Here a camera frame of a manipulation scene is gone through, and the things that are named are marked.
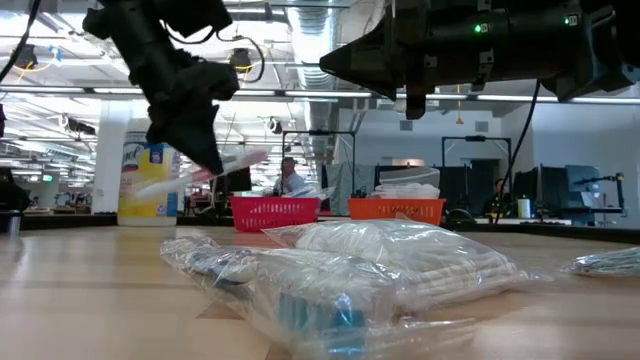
plastic bag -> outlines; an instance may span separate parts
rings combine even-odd
[[[355,256],[217,246],[193,237],[164,242],[161,255],[295,359],[433,353],[436,335],[466,341],[472,332],[468,322],[398,323],[393,299],[402,280]]]
[[[306,184],[301,189],[282,195],[282,197],[318,198],[320,200],[326,200],[333,194],[334,190],[335,187],[323,189],[318,184]]]
[[[640,276],[640,247],[581,256],[563,271],[590,276]]]
[[[377,186],[371,196],[382,199],[437,199],[440,197],[440,189],[431,184],[385,184]]]
[[[535,278],[493,249],[425,223],[331,221],[264,232],[285,247],[357,255],[397,271],[404,286],[396,305],[411,311],[473,300]]]
[[[293,360],[342,359],[469,359],[475,335],[473,320],[416,322],[338,329],[321,339],[304,339],[296,345]]]

ductwork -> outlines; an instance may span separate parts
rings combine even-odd
[[[292,28],[291,45],[296,62],[316,63],[321,56],[333,50],[338,36],[338,11],[321,7],[287,9]],[[319,68],[298,69],[300,85],[308,90],[332,90],[336,79]],[[335,105],[329,102],[305,104],[305,123],[308,130],[333,130],[329,127],[331,117],[337,117]],[[314,156],[324,156],[327,139],[311,139]]]
[[[279,22],[289,25],[287,15],[283,11],[272,11],[268,3],[262,8],[227,5],[227,11],[233,21]]]

black cable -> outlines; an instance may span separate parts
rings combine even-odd
[[[216,33],[216,31],[214,30],[214,28],[212,26],[211,27],[211,31],[209,31],[209,33],[204,38],[202,38],[202,40],[185,41],[185,40],[182,40],[182,39],[178,39],[175,35],[173,35],[173,33],[169,29],[169,25],[167,24],[166,21],[163,21],[162,25],[164,26],[164,30],[167,32],[167,34],[169,35],[169,37],[171,39],[179,42],[180,44],[184,44],[184,45],[200,45],[200,44],[204,44],[204,43],[206,43],[207,41],[209,41],[213,37],[213,34]]]
[[[533,99],[531,100],[531,107],[529,108],[529,115],[527,116],[527,121],[524,123],[524,129],[520,133],[520,138],[518,139],[518,144],[516,145],[516,150],[513,152],[513,156],[509,159],[509,167],[507,168],[507,174],[502,180],[502,186],[500,186],[500,193],[498,194],[498,214],[496,215],[496,221],[494,224],[498,224],[500,220],[500,213],[502,212],[502,196],[504,194],[504,186],[509,182],[511,178],[511,170],[513,169],[513,164],[516,162],[516,157],[518,156],[518,152],[520,152],[520,147],[522,146],[522,142],[524,141],[525,136],[527,135],[527,130],[529,130],[529,125],[531,124],[531,120],[533,119],[533,111],[536,109],[536,103],[538,102],[538,94],[540,93],[540,80],[536,82],[536,89],[533,91]]]
[[[27,44],[27,40],[29,39],[29,32],[31,31],[31,25],[33,25],[33,23],[36,21],[36,16],[38,15],[38,9],[40,9],[40,0],[34,0],[33,4],[31,5],[31,11],[29,11],[29,20],[27,21],[27,28],[25,29],[24,34],[22,34],[22,37],[20,38],[20,41],[18,42],[18,45],[16,46],[15,50],[13,51],[13,53],[11,53],[11,56],[9,57],[9,61],[2,69],[2,72],[0,72],[0,83],[2,83],[2,81],[7,76],[7,74],[9,74],[9,71],[11,71],[11,68],[13,68],[13,65],[15,65],[16,61],[18,60],[18,57],[20,56],[22,49]]]
[[[240,41],[240,40],[248,40],[248,41],[250,41],[251,44],[253,44],[253,46],[258,51],[258,54],[260,55],[260,73],[258,74],[258,77],[256,77],[253,80],[247,80],[247,81],[240,80],[240,81],[242,81],[245,84],[255,84],[258,81],[262,80],[262,76],[264,75],[264,68],[266,66],[266,64],[265,64],[266,60],[264,58],[264,53],[262,52],[262,49],[260,49],[260,46],[258,46],[258,44],[255,41],[253,41],[252,38],[246,37],[246,36],[242,36],[242,35],[236,35],[236,36],[233,37],[233,39],[222,39],[220,37],[220,33],[219,32],[216,33],[216,37],[218,38],[218,40],[220,40],[222,42],[236,42],[236,41]]]

table surface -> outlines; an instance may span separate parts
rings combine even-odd
[[[2,359],[288,359],[164,263],[160,242],[182,235],[267,244],[261,234],[222,227],[80,228],[25,231],[20,241],[0,237]],[[430,320],[477,320],[467,359],[640,358],[640,281],[556,272],[576,256],[624,244],[466,235],[556,277],[434,310]]]

white stick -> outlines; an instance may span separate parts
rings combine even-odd
[[[232,161],[226,165],[224,165],[224,172],[220,174],[226,175],[230,172],[238,171],[244,168],[247,168],[253,164],[257,164],[259,162],[267,160],[269,152],[265,150],[258,150],[254,152],[250,152],[247,155],[240,157],[236,161]],[[215,175],[213,175],[209,170],[200,169],[196,172],[193,172],[189,175],[179,177],[177,179],[161,181],[155,184],[151,184],[141,190],[136,191],[133,194],[133,197],[136,199],[143,199],[147,197],[157,196],[161,194],[167,194],[170,192],[174,192],[183,188],[189,184],[193,184],[196,182],[205,182],[213,179]]]

